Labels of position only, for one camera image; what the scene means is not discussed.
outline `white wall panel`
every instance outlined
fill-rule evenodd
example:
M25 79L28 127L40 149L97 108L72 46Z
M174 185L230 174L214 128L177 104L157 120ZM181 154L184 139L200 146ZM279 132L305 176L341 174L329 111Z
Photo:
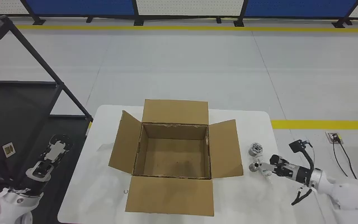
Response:
M20 0L0 0L0 14L29 14Z
M140 15L239 16L243 0L137 0Z
M356 7L356 9L352 12L350 17L358 17L358 7Z

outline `box flap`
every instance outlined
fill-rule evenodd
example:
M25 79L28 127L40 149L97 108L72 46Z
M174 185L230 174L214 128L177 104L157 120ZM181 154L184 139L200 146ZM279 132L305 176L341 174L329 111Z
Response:
M213 182L132 176L125 210L214 216Z
M109 166L129 174L133 172L141 127L140 121L126 111L122 111Z
M145 100L142 122L208 125L208 102Z
M209 125L209 143L212 178L243 175L235 120Z

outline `label sticker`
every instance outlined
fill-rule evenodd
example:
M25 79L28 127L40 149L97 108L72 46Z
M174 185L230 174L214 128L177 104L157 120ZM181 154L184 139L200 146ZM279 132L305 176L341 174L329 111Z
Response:
M10 156L15 154L15 148L13 147L12 142L10 142L9 144L5 144L4 146L2 146L2 149L4 150L5 156L6 158L9 158Z

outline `cylindrical part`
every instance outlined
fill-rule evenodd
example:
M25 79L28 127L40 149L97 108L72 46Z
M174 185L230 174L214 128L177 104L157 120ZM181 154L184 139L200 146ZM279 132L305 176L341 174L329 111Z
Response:
M263 151L262 146L259 143L255 142L251 144L248 150L248 154L252 157L256 157L262 155L262 151Z
M259 165L258 165L258 163L253 162L248 166L248 169L251 172L256 172L259 169Z

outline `white table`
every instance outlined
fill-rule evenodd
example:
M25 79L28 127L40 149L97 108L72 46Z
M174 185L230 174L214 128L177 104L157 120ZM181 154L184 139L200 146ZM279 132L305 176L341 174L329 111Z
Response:
M129 174L108 167L122 110L142 119L141 106L98 108L72 176L58 220L67 223L296 223L285 178L248 169L253 142L263 146L266 161L278 154L270 117L261 111L209 110L209 123L235 119L244 176L214 179L214 217L125 212Z

